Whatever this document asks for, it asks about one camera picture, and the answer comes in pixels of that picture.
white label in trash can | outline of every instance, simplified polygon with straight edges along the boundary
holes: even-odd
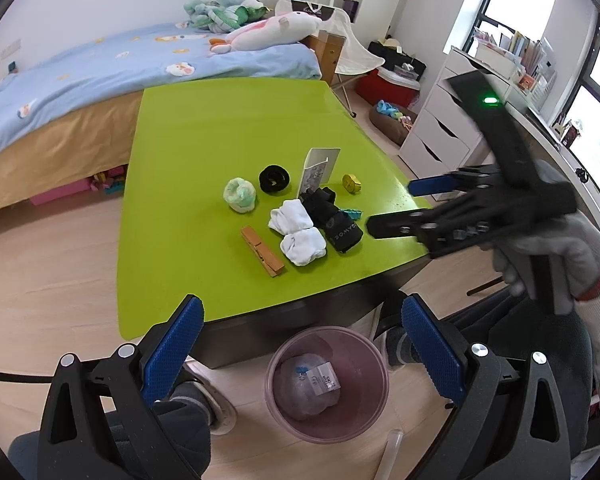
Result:
[[[331,363],[325,363],[316,368],[312,368],[306,373],[314,389],[314,394],[322,395],[332,392],[340,387],[336,372],[333,371]]]

green table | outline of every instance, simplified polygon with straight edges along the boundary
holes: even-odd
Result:
[[[313,298],[314,310],[319,309],[329,303],[321,294],[342,293],[343,286],[369,280],[375,288],[387,286],[386,280],[377,279],[384,275],[405,282],[422,268],[426,250],[413,238],[374,240],[365,235],[346,254],[328,246],[327,256],[306,267],[295,267],[282,255],[282,237],[267,227],[269,212],[296,197],[304,158],[314,147],[342,149],[328,186],[336,192],[337,206],[364,212],[361,226],[372,214],[427,206],[408,195],[404,175],[364,135],[323,82],[224,78],[146,90],[120,231],[122,336],[143,335],[165,321],[186,294],[195,294],[203,301],[207,322],[198,350],[206,344],[205,334],[211,335],[211,322],[217,328],[219,320],[231,318],[230,325],[253,331],[244,318],[250,313],[279,305],[293,309],[306,298]],[[258,175],[269,164],[283,166],[291,176],[290,187],[277,196],[258,186]],[[344,173],[358,177],[362,192],[346,192],[341,183]],[[222,200],[224,185],[236,176],[258,189],[251,213],[235,213]],[[281,276],[270,277],[242,240],[240,229],[245,225],[251,225],[285,261]],[[377,299],[377,293],[371,294],[366,312]],[[334,308],[348,310],[347,304]],[[361,312],[350,310],[357,316]],[[286,312],[283,317],[289,319]],[[333,316],[325,316],[304,325],[333,321]],[[224,332],[224,345],[228,336],[239,342],[237,333]]]

dark pants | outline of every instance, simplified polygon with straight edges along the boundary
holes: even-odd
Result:
[[[197,406],[175,400],[157,402],[153,409],[176,449],[198,476],[202,476],[211,461],[211,437],[205,413]],[[118,414],[107,413],[107,421],[128,471],[138,478],[148,478],[129,443]],[[38,477],[39,436],[39,431],[21,435],[9,448],[9,460],[25,480],[36,480]]]
[[[516,298],[504,288],[444,321],[470,344],[484,343],[502,357],[526,360],[535,351],[545,354],[560,391],[571,457],[580,454],[587,438],[593,371],[589,333],[575,312],[549,316],[528,296]]]

blue bedsheet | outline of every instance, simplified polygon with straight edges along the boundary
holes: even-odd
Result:
[[[0,151],[72,110],[151,86],[212,77],[320,78],[315,54],[304,45],[216,56],[208,43],[216,35],[181,26],[98,38],[8,75],[0,83]]]

white fabric chair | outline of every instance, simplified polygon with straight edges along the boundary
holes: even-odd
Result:
[[[334,92],[339,89],[342,90],[345,100],[343,105],[351,116],[355,117],[356,114],[351,109],[351,103],[345,85],[350,84],[372,70],[379,68],[384,64],[384,59],[374,56],[358,41],[358,38],[355,37],[353,29],[351,28],[349,15],[343,9],[312,2],[303,2],[301,0],[279,0],[276,4],[277,16],[298,10],[320,16],[322,18],[322,27],[320,30],[347,38],[347,41],[345,41],[344,47],[342,48],[342,54],[340,54],[338,66],[336,67],[336,77],[338,81],[331,85],[331,89],[333,89]],[[346,81],[343,81],[342,76],[349,76],[349,78]]]

